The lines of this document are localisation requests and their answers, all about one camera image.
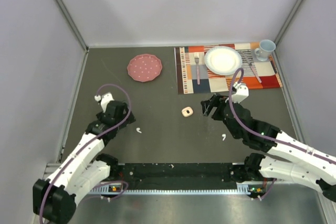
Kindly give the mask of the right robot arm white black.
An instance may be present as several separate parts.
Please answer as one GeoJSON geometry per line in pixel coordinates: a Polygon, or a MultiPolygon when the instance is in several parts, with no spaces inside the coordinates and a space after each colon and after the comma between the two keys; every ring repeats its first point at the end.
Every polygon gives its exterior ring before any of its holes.
{"type": "Polygon", "coordinates": [[[335,157],[294,139],[280,128],[254,119],[250,111],[214,94],[201,101],[204,116],[222,121],[235,139],[255,150],[245,159],[252,180],[270,178],[304,185],[335,201],[335,157]]]}

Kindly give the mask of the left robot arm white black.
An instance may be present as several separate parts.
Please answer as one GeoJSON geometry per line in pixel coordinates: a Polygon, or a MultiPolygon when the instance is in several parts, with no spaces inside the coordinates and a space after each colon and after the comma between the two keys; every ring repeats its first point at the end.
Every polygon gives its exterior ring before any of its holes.
{"type": "Polygon", "coordinates": [[[46,179],[33,185],[33,212],[39,222],[68,223],[83,198],[101,181],[114,180],[119,174],[117,159],[97,156],[116,134],[135,122],[129,106],[122,101],[100,101],[102,107],[75,149],[46,179]]]}

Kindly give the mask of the white earbud charging case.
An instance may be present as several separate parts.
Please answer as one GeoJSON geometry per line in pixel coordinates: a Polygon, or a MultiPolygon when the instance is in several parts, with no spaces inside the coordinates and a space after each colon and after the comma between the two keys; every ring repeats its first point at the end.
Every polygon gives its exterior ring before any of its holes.
{"type": "Polygon", "coordinates": [[[191,115],[193,115],[193,109],[190,107],[190,106],[187,106],[187,107],[185,107],[185,108],[183,108],[182,110],[181,110],[181,114],[185,117],[185,118],[187,118],[187,117],[189,117],[189,116],[191,116],[191,115]]]}

